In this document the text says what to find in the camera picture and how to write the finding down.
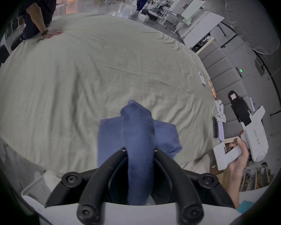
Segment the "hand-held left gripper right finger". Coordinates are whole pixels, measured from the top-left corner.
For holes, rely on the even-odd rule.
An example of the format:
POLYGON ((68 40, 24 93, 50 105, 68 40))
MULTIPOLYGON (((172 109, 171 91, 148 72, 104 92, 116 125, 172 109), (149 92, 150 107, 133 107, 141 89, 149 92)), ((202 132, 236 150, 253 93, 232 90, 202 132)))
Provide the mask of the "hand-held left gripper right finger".
POLYGON ((235 208, 216 175, 182 169, 158 148, 154 151, 154 202, 176 203, 179 224, 199 224, 205 215, 203 205, 235 208))

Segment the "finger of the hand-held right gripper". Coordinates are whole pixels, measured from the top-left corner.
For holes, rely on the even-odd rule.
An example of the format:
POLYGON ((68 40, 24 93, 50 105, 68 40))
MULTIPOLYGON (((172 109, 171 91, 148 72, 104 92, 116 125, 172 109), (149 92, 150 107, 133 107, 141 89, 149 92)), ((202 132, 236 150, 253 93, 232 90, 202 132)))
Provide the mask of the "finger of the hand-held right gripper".
POLYGON ((231 108, 236 115, 238 122, 243 124, 243 127, 248 126, 251 121, 251 110, 242 96, 239 96, 235 91, 228 93, 228 98, 231 102, 231 108))

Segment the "person's right hand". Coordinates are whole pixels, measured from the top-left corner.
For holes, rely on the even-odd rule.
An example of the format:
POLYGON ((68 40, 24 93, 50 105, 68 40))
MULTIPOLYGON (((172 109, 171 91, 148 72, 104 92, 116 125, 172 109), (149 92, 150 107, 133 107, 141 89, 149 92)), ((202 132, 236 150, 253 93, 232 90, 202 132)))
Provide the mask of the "person's right hand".
POLYGON ((232 143, 229 144, 230 148, 235 148, 236 146, 238 146, 241 150, 241 155, 234 161, 232 161, 229 165, 229 173, 231 175, 238 175, 238 176, 242 176, 243 174, 243 170, 246 167, 247 161, 248 161, 248 157, 249 157, 249 152, 247 149, 247 145, 246 143, 240 138, 240 136, 242 135, 244 131, 240 131, 239 136, 236 137, 232 143))

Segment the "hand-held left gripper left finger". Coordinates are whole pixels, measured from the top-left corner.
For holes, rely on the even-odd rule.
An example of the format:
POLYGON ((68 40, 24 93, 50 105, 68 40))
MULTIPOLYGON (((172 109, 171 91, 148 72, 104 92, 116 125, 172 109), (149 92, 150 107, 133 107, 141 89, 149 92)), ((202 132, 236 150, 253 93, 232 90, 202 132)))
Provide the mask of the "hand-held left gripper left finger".
POLYGON ((109 180, 127 158, 127 151, 122 148, 99 168, 81 173, 65 173, 48 197, 45 208, 78 202, 78 220, 84 225, 99 224, 109 180))

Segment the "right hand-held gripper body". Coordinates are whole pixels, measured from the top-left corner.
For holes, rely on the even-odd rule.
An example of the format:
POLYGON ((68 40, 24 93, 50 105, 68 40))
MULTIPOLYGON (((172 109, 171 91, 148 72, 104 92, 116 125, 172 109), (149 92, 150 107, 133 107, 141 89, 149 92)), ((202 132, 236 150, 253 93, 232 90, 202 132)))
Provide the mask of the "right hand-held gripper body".
MULTIPOLYGON (((240 138, 246 143, 247 149, 251 152, 251 158, 253 162, 261 162, 268 152, 268 141, 266 133, 262 124, 262 118, 265 114, 263 106, 259 107, 258 110, 253 114, 249 114, 251 123, 247 126, 241 122, 243 133, 240 138)), ((215 155, 217 169, 219 171, 225 170, 229 163, 236 160, 241 154, 241 149, 236 146, 229 152, 226 149, 225 144, 232 143, 236 137, 226 138, 221 143, 213 148, 215 155)))

